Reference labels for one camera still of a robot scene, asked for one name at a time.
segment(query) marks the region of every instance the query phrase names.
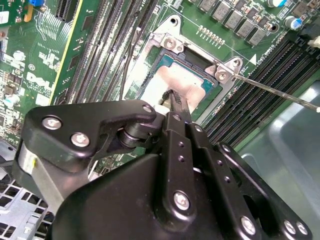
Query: dimm slot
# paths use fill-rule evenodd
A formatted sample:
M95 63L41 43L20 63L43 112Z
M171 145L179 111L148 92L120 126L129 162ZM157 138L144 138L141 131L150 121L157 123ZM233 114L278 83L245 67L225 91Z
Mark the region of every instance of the dimm slot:
M85 45L85 51L82 55L82 58L77 65L77 68L75 70L75 74L73 76L71 86L67 93L67 103L70 103L71 101L74 103L75 100L78 97L78 91L76 91L77 86L79 83L82 83L84 80L83 74L81 74L83 71L87 71L89 68L89 63L91 62L93 56L94 56L94 47L97 44L97 41L100 39L103 30L105 29L105 26L107 24L107 21L109 20L109 16L111 13L111 10L113 8L112 3L109 2L109 0L104 0L101 4L100 11L97 14L96 21L93 25L92 32L90 34L90 37L88 37L86 45Z
M90 85L92 84L92 82L94 83L96 77L99 76L97 72L101 71L100 69L103 67L101 58L104 58L105 55L108 55L108 52L106 51L106 48L110 46L108 38L110 37L110 34L112 33L112 30L115 27L122 25L121 21L124 19L124 16L127 14L126 11L122 13L124 14L124 16L121 14L124 3L125 3L125 0L116 1L116 4L112 9L111 17L108 21L108 24L105 27L102 37L99 39L99 44L96 47L95 52L93 53L93 59L89 64L88 70L84 72L84 80L81 83L80 92L76 99L76 103L84 102L85 96L87 95ZM117 27L114 35L117 35L118 31L119 31L119 28Z
M128 33L128 32L130 27L134 25L135 20L137 20L137 17L138 17L137 12L139 10L139 7L141 6L141 3L142 3L142 0L135 1L133 5L130 6L130 13L126 16L124 20L124 25L122 26L121 31L116 38L116 41L113 43L112 47L110 48L111 51L108 52L109 53L108 58L106 59L106 63L103 66L103 70L100 71L99 75L97 75L98 78L93 84L93 89L91 89L89 92L89 96L90 96L89 102L96 101L99 91L101 90L101 87L106 80L106 76L110 71L110 67L114 63L114 59L118 53L118 50L121 47L121 45L124 43L124 40L126 39L127 35L131 34L131 36L133 36L135 32L134 30L131 33Z

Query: silver screw head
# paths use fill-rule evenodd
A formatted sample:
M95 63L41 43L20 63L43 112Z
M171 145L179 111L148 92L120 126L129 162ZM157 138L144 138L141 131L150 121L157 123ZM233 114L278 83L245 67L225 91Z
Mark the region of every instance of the silver screw head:
M54 117L46 117L45 119L42 120L42 125L46 129L57 130L61 128L62 123L59 119L56 119Z
M198 125L195 126L195 130L197 130L198 132L202 132L202 128Z
M183 211L187 210L190 207L188 197L180 191L174 193L173 200L175 205Z
M291 233L293 235L296 234L296 229L291 224L291 222L289 222L288 220L285 220L283 223L284 223L284 226L288 230L289 233Z
M77 147L84 148L89 145L90 140L84 133L78 132L71 136L71 142Z
M223 148L223 150L225 150L228 153L231 152L230 148L228 148L226 145L222 145L222 148Z
M255 235L256 234L256 228L255 225L252 223L252 221L247 218L246 216L241 217L241 224L244 228L244 230L250 234Z
M305 228L305 226L301 223L301 222L297 222L296 226L298 227L299 231L304 234L304 235L308 235L308 231Z

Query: hole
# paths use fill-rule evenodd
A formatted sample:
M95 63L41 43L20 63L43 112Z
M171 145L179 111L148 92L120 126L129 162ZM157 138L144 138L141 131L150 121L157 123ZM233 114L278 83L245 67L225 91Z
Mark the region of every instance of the hole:
M224 177L224 180L229 184L231 182L230 178L228 176Z
M17 193L19 192L19 189L15 188L15 187L9 187L9 189L5 192L5 195L10 196L10 197L14 197L17 195Z
M8 225L0 222L0 235L2 235L7 229Z
M42 201L39 203L39 206L46 209L46 208L48 207L48 204L47 204L45 201L42 200Z
M11 200L12 200L11 198L2 196L2 197L0 198L0 206L1 206L1 207L5 207L8 203L11 202Z
M181 162L181 163L184 163L185 162L185 158L184 156L178 156L178 160Z
M34 212L35 212L36 214L42 214L42 213L44 212L44 210L43 210L42 208L37 207L37 208L34 210Z
M5 238L10 238L15 230L16 230L16 228L14 226L9 227L9 229L4 234L4 237Z
M52 223L54 221L54 219L55 219L55 215L50 211L48 211L44 216L44 220L46 220L50 223Z
M28 197L30 196L30 193L29 192L26 192L23 197L21 198L21 200L27 200Z
M42 234L47 234L49 226L50 226L49 223L41 222L37 232L42 233Z
M37 203L39 202L40 198L38 198L36 195L31 195L31 197L28 200L28 203L37 205Z

